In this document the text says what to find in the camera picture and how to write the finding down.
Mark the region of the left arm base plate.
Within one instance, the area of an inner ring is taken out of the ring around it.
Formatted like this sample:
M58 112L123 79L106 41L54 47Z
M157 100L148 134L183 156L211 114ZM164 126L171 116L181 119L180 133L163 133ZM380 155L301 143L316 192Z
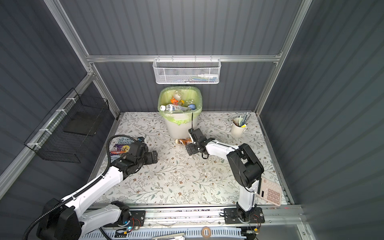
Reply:
M118 220L106 227L143 227L146 218L146 211L123 212Z

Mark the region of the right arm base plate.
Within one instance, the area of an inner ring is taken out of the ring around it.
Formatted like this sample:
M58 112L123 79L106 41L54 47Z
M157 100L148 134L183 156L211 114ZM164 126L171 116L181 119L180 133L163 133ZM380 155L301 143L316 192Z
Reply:
M244 212L239 208L225 208L220 216L224 218L227 225L230 224L257 224L265 223L264 213L261 208L252 208Z

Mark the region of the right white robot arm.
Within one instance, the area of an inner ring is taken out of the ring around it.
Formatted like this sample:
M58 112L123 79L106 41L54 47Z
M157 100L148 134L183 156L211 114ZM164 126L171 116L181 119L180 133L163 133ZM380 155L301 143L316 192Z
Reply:
M255 195L260 193L264 167L248 144L232 146L213 138L206 138L200 129L189 129L192 140L186 149L190 156L201 153L203 159L217 156L227 160L236 181L241 185L237 201L237 215L240 221L248 222L257 204Z

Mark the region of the brown label bottle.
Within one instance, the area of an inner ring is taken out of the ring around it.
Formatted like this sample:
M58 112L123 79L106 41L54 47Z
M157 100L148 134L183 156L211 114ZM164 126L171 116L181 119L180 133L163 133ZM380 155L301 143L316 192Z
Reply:
M181 145L181 146L187 146L187 145L193 143L193 141L191 140L191 138L187 138L187 139L176 139L175 142L176 142L177 145Z

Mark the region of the blue white label bottle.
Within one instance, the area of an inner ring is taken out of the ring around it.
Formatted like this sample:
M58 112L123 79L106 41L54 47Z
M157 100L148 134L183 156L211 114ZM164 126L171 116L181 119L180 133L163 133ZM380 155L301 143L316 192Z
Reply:
M161 105L160 111L169 112L169 113L171 113L171 112L189 112L189 111L192 111L192 109L189 107L183 107L183 106L179 106L179 105L168 104L168 105Z

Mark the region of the orange label bottle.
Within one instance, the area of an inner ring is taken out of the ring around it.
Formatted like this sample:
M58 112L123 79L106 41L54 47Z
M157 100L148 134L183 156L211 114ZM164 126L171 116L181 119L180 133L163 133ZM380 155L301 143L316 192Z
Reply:
M173 104L173 105L179 105L180 101L181 101L180 98L175 98L175 97L171 98L171 104Z

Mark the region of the blue label bottle blue cap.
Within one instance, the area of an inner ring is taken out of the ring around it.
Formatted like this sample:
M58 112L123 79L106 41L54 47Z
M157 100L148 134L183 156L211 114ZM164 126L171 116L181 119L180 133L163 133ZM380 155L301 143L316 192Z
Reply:
M195 110L196 109L196 105L190 104L190 105L188 105L188 108L190 108L191 110Z

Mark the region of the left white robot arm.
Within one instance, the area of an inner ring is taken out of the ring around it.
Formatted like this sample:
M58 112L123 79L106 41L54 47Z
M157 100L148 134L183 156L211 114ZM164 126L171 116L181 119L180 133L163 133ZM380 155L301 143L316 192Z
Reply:
M108 224L132 228L136 219L131 216L129 206L120 201L92 212L87 209L142 166L157 162L156 151L150 152L143 142L133 142L128 152L108 162L106 170L94 180L61 200L47 202L42 215L27 227L22 238L28 239L33 228L37 228L37 237L41 240L78 240Z

